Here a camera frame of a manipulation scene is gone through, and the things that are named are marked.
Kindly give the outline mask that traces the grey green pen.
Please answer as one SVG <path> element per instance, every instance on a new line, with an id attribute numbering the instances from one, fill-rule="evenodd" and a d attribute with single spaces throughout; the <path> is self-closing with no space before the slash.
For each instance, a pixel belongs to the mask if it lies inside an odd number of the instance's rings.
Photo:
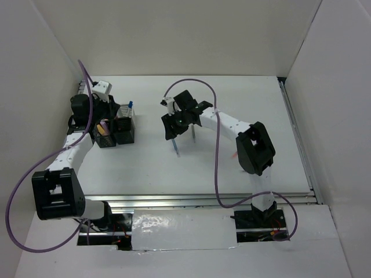
<path id="1" fill-rule="evenodd" d="M 196 143 L 195 125 L 191 125 L 192 140 Z"/>

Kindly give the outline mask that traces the purple pink highlighter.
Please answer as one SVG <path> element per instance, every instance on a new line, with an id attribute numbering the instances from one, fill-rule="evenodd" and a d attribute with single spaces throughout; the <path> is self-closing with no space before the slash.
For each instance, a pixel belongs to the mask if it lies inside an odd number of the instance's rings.
<path id="1" fill-rule="evenodd" d="M 110 134 L 110 130 L 108 128 L 107 122 L 101 121 L 100 122 L 100 125 L 104 128 L 104 130 L 106 131 L 107 135 L 109 135 Z"/>

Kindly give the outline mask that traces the light blue pen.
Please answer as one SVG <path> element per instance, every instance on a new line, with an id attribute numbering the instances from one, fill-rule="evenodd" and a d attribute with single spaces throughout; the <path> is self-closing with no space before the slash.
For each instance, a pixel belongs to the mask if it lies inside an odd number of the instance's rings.
<path id="1" fill-rule="evenodd" d="M 174 150 L 176 152 L 177 157 L 180 158 L 180 152 L 179 152 L 179 149 L 177 147 L 175 139 L 172 139 L 172 144 L 173 144 L 173 147 L 174 147 Z"/>

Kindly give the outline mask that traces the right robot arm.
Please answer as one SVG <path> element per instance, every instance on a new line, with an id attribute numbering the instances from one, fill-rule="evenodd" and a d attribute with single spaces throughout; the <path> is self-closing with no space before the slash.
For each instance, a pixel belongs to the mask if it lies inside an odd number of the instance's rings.
<path id="1" fill-rule="evenodd" d="M 216 132 L 215 170 L 219 169 L 220 137 L 235 143 L 239 165 L 250 175 L 256 189 L 256 193 L 249 197 L 254 223 L 265 227 L 272 222 L 277 203 L 273 193 L 268 191 L 268 184 L 276 151 L 265 126 L 261 122 L 248 123 L 235 119 L 218 110 L 216 104 L 197 102 L 187 90 L 174 97 L 164 96 L 161 105 L 168 110 L 161 117 L 166 140 L 174 140 L 193 125 Z"/>

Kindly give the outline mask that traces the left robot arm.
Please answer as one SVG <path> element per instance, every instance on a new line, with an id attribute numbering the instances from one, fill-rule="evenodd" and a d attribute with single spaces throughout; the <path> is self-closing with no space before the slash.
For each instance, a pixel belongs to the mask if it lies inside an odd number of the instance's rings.
<path id="1" fill-rule="evenodd" d="M 92 149 L 101 120 L 114 119 L 120 106 L 113 96 L 101 99 L 78 94 L 70 99 L 72 115 L 64 151 L 44 171 L 36 171 L 31 178 L 37 216 L 40 220 L 63 218 L 89 219 L 97 231 L 114 226 L 114 216 L 106 201 L 85 197 L 78 181 L 78 171 L 85 156 Z"/>

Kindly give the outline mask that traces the white container back right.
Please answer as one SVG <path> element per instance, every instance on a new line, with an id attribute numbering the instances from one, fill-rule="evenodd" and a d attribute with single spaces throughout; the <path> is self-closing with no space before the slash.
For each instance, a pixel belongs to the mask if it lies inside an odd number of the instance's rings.
<path id="1" fill-rule="evenodd" d="M 117 112 L 117 117 L 118 118 L 131 118 L 135 119 L 135 112 L 134 112 L 134 106 L 129 108 L 129 104 L 122 104 L 120 105 L 120 108 Z"/>

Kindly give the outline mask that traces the black container front right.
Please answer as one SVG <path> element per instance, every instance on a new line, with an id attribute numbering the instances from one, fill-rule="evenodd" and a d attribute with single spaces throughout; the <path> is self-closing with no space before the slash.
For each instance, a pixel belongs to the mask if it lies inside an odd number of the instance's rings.
<path id="1" fill-rule="evenodd" d="M 118 145 L 133 144 L 135 126 L 131 117 L 116 118 L 113 120 L 113 136 Z"/>

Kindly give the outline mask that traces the black container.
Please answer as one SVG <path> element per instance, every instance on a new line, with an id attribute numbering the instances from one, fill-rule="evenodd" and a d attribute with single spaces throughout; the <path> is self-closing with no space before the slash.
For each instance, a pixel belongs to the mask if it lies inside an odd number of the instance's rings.
<path id="1" fill-rule="evenodd" d="M 113 120 L 113 136 L 118 145 L 133 144 L 135 126 L 131 117 L 116 118 Z"/>
<path id="2" fill-rule="evenodd" d="M 108 128 L 110 129 L 110 123 L 107 120 L 101 120 L 107 122 Z M 113 148 L 116 146 L 116 140 L 113 137 L 112 133 L 110 132 L 109 135 L 107 136 L 101 136 L 99 132 L 97 131 L 96 126 L 100 124 L 101 121 L 98 121 L 93 129 L 93 136 L 94 136 L 94 141 L 100 148 Z"/>

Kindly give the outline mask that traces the black container front left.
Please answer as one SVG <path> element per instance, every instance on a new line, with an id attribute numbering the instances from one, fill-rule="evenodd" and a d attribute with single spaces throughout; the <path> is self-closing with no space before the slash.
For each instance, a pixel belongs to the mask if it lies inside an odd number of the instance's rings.
<path id="1" fill-rule="evenodd" d="M 107 122 L 108 128 L 110 129 L 110 123 L 107 120 L 101 120 Z M 107 136 L 101 136 L 99 132 L 97 131 L 96 126 L 100 124 L 101 121 L 98 121 L 93 129 L 93 136 L 94 136 L 94 141 L 100 148 L 113 148 L 116 146 L 116 140 L 113 137 L 112 133 L 110 132 L 109 135 Z"/>

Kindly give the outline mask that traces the white cover sheet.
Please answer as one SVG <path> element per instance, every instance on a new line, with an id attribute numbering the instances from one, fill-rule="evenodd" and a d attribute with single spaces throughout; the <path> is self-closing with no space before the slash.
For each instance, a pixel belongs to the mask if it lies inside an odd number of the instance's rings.
<path id="1" fill-rule="evenodd" d="M 237 232 L 232 209 L 193 208 L 135 210 L 135 251 L 223 250 L 235 248 Z"/>

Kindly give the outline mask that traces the aluminium rail frame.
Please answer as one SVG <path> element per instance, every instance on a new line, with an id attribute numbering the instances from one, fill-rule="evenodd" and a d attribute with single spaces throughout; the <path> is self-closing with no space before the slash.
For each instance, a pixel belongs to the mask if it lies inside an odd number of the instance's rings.
<path id="1" fill-rule="evenodd" d="M 270 190 L 294 204 L 317 199 L 297 143 L 287 101 L 274 76 L 105 76 L 116 102 L 133 101 L 133 144 L 114 148 L 94 146 L 78 172 L 82 190 L 90 199 L 106 200 L 116 208 L 215 206 L 219 191 L 225 204 L 255 191 L 235 153 L 235 144 L 220 140 L 219 169 L 214 169 L 215 132 L 195 127 L 176 138 L 177 157 L 165 140 L 161 116 L 164 94 L 188 90 L 198 101 L 216 103 L 224 113 L 244 122 L 262 122 L 276 150 Z"/>

